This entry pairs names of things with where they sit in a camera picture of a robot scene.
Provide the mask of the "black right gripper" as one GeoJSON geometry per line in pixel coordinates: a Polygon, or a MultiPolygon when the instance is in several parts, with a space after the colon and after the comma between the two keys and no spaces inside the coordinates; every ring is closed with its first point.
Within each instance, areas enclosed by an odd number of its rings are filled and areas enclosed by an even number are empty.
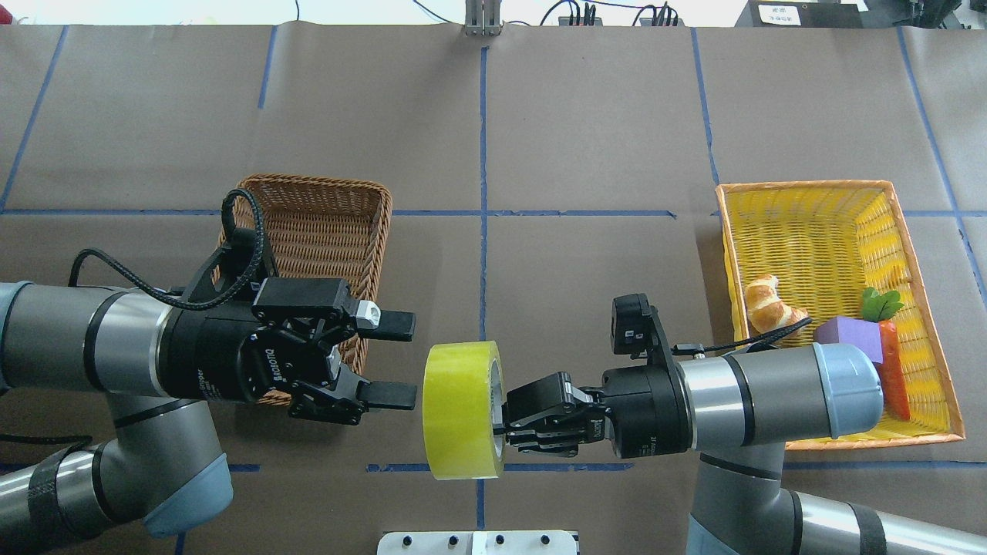
{"type": "Polygon", "coordinates": [[[690,449],[692,432],[680,376],[655,365],[606,370],[598,388],[556,372],[505,397],[505,440],[525,453],[574,457],[610,440],[617,458],[666,456],[690,449]]]}

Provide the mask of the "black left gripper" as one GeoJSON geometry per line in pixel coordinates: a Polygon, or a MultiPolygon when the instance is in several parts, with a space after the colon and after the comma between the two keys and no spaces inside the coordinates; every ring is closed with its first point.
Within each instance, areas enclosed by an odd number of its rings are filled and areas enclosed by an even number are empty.
{"type": "Polygon", "coordinates": [[[166,326],[166,391],[241,403],[282,392],[293,418],[353,426],[372,409],[415,410],[417,387],[362,380],[338,346],[356,335],[409,343],[415,330],[416,313],[354,298],[341,278],[270,277],[254,300],[176,312],[166,326]]]}

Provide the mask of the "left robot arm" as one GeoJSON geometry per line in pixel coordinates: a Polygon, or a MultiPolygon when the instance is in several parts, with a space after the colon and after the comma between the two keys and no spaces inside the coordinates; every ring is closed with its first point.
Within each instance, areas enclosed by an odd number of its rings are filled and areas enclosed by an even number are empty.
{"type": "Polygon", "coordinates": [[[2,481],[2,552],[59,549],[135,520],[152,537],[207,523],[234,496],[212,402],[284,392],[290,417],[344,426],[412,410],[415,386],[357,375],[339,345],[410,341],[415,326],[335,278],[271,277],[252,299],[214,303],[5,282],[2,389],[101,393],[116,436],[71,439],[2,481]]]}

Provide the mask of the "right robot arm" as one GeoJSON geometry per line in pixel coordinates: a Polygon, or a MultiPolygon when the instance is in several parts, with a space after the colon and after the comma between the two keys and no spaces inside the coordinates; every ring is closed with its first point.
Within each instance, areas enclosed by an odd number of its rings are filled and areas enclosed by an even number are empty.
{"type": "Polygon", "coordinates": [[[619,458],[700,456],[688,554],[983,554],[985,537],[783,488],[788,442],[866,432],[884,411],[877,370],[846,344],[733,352],[606,370],[598,388],[565,372],[505,395],[496,425],[524,452],[572,457],[610,440],[619,458]]]}

